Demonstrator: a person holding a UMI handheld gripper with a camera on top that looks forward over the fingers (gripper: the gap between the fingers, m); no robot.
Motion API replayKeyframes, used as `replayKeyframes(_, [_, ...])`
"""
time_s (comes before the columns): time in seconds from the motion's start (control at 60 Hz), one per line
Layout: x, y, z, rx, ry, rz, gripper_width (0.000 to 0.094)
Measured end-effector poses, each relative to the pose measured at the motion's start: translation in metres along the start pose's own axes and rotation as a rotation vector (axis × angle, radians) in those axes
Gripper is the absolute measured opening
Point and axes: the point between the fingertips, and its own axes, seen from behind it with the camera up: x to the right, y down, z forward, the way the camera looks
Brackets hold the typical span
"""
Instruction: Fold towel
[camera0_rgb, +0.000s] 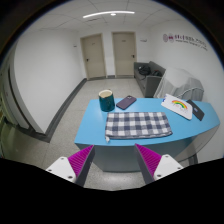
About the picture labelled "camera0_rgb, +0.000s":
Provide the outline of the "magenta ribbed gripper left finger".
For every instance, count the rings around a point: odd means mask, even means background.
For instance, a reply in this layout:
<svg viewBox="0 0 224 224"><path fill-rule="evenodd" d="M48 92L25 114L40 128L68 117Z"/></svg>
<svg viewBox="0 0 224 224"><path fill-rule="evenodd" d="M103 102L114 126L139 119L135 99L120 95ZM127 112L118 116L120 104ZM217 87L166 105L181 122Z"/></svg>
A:
<svg viewBox="0 0 224 224"><path fill-rule="evenodd" d="M70 157L59 157L46 171L83 187L94 156L94 146L91 145Z"/></svg>

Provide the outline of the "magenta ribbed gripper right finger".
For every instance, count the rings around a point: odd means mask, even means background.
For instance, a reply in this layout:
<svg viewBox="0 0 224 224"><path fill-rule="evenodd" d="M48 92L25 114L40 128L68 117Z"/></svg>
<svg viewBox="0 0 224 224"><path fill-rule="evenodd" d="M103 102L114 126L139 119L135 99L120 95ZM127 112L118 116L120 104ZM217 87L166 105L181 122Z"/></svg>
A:
<svg viewBox="0 0 224 224"><path fill-rule="evenodd" d="M183 169L183 166L169 154L160 155L139 144L135 145L135 153L146 184Z"/></svg>

